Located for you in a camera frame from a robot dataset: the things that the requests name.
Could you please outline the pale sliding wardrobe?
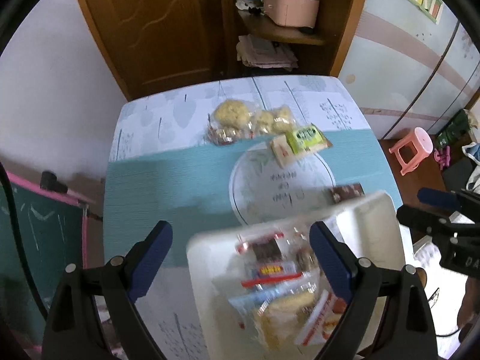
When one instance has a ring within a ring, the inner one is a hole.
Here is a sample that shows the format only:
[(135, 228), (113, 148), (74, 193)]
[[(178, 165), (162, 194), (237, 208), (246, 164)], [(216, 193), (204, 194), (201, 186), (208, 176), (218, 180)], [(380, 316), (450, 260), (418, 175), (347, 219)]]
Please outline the pale sliding wardrobe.
[(408, 0), (365, 0), (338, 77), (377, 138), (435, 134), (479, 89), (479, 51), (448, 6), (433, 21)]

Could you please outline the wooden shelf cabinet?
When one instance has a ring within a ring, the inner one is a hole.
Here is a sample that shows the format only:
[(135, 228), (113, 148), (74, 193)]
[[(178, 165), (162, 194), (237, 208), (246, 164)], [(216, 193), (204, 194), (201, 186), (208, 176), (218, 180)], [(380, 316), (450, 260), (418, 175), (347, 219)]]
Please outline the wooden shelf cabinet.
[(287, 44), (298, 59), (296, 74), (337, 77), (360, 23), (365, 0), (221, 0), (226, 75), (242, 74), (239, 36)]

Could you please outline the nut bar red packet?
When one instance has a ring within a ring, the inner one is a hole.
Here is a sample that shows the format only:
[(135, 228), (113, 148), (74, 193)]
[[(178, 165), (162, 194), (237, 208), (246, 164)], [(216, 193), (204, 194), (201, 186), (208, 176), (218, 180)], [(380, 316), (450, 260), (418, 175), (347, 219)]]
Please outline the nut bar red packet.
[(235, 127), (212, 127), (208, 128), (207, 138), (216, 146), (227, 146), (243, 139), (243, 132)]

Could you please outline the red apple print packet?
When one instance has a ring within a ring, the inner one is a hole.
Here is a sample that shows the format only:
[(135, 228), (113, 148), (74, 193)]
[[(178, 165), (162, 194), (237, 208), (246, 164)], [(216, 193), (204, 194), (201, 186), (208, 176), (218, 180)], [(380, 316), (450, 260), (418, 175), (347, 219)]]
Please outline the red apple print packet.
[(331, 337), (347, 303), (334, 293), (324, 289), (307, 322), (294, 339), (297, 346), (323, 345)]

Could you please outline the leaf patterned teal tablecloth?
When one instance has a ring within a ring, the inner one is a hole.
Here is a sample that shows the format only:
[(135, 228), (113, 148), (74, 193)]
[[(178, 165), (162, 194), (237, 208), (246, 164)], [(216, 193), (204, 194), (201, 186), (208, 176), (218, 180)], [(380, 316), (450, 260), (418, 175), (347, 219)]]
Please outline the leaf patterned teal tablecloth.
[[(208, 116), (226, 100), (272, 111), (289, 107), (299, 125), (315, 125), (331, 147), (282, 169), (266, 136), (218, 146)], [(161, 220), (173, 243), (148, 293), (137, 302), (169, 359), (206, 359), (186, 246), (193, 235), (320, 210), (329, 187), (359, 183), (402, 203), (374, 132), (342, 83), (328, 76), (260, 76), (214, 81), (126, 104), (106, 174), (105, 254), (125, 254)]]

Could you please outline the round yellow pastry bag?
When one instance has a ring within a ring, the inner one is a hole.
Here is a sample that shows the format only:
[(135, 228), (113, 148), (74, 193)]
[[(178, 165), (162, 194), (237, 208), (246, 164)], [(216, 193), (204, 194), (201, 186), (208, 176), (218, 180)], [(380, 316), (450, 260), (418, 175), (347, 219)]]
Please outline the round yellow pastry bag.
[(253, 128), (253, 118), (260, 108), (254, 102), (227, 99), (220, 103), (210, 116), (215, 125), (239, 130)]

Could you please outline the pink storage basket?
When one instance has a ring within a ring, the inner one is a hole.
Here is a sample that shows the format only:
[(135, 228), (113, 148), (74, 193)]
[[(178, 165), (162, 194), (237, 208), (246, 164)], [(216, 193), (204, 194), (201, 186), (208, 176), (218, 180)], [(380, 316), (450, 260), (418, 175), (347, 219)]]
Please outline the pink storage basket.
[(264, 14), (287, 28), (314, 28), (318, 8), (318, 0), (264, 0)]

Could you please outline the dark brownie red packet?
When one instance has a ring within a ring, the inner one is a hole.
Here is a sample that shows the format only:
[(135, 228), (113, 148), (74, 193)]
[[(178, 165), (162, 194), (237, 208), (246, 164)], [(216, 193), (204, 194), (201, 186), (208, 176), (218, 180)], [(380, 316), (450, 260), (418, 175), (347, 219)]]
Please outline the dark brownie red packet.
[(250, 238), (238, 237), (235, 245), (237, 254), (245, 263), (272, 263), (283, 258), (279, 242), (285, 237), (283, 232), (270, 232)]

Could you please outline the wooden door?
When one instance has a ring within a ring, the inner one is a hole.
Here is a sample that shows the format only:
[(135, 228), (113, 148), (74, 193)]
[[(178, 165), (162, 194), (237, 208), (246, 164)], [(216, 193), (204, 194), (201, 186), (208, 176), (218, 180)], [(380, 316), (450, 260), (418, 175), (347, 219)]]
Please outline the wooden door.
[(129, 100), (227, 73), (221, 0), (77, 0)]

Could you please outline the green chalkboard pink frame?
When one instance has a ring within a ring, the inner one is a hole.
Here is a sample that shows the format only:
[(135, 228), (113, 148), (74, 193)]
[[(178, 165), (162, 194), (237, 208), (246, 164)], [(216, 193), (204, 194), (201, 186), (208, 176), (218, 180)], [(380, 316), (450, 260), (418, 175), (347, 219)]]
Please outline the green chalkboard pink frame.
[[(67, 264), (86, 261), (86, 205), (47, 192), (11, 172), (19, 234), (28, 267), (46, 309)], [(1, 194), (1, 316), (21, 338), (41, 345), (46, 320), (32, 296), (16, 250), (10, 211)]]

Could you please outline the pink plastic stool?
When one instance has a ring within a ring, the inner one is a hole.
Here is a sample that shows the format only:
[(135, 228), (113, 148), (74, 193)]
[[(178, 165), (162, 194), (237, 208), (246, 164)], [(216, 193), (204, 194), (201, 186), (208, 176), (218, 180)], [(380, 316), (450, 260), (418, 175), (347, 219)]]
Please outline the pink plastic stool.
[[(402, 151), (406, 149), (409, 149), (412, 154), (408, 162), (402, 156)], [(414, 127), (388, 151), (395, 156), (400, 164), (400, 174), (405, 176), (410, 172), (414, 172), (420, 163), (433, 153), (433, 150), (434, 144), (427, 131), (422, 127)]]

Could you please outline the large yellow cake bag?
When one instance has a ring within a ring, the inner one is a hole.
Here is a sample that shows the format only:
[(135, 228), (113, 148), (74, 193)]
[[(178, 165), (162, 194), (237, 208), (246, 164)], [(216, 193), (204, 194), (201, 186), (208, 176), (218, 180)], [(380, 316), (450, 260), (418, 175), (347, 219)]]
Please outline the large yellow cake bag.
[(318, 292), (318, 285), (308, 282), (230, 297), (228, 303), (244, 325), (253, 325), (264, 348), (279, 350), (293, 343), (319, 299)]

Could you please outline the lumpy yellow pastry bag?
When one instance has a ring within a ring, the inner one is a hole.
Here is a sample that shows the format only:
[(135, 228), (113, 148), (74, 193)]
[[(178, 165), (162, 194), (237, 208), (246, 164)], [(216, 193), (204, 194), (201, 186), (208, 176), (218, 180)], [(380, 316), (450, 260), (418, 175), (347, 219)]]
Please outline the lumpy yellow pastry bag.
[(283, 105), (272, 110), (256, 111), (252, 117), (252, 126), (257, 135), (281, 135), (292, 132), (299, 125), (292, 110)]

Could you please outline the green label snack pack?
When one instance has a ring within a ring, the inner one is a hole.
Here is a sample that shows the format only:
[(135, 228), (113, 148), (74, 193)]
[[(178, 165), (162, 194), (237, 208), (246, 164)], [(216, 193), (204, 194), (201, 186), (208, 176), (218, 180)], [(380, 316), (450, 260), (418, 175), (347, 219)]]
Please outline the green label snack pack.
[(314, 124), (286, 133), (286, 142), (295, 155), (329, 147), (329, 141)]

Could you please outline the white plastic tray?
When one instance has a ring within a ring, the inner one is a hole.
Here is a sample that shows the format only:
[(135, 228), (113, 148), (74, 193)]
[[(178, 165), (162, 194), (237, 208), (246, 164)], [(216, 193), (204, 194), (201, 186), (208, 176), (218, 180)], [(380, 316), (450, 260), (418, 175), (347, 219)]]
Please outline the white plastic tray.
[(334, 229), (358, 258), (376, 266), (401, 269), (413, 260), (410, 231), (399, 224), (391, 196), (385, 191), (368, 193), (319, 211), (249, 227), (200, 233), (190, 239), (186, 255), (195, 305), (211, 359), (313, 359), (315, 347), (287, 345), (269, 351), (258, 342), (251, 321), (240, 328), (240, 317), (230, 306), (230, 296), (245, 292), (240, 279), (245, 270), (235, 250), (239, 238), (253, 238), (278, 228), (286, 233), (309, 231), (322, 219)]

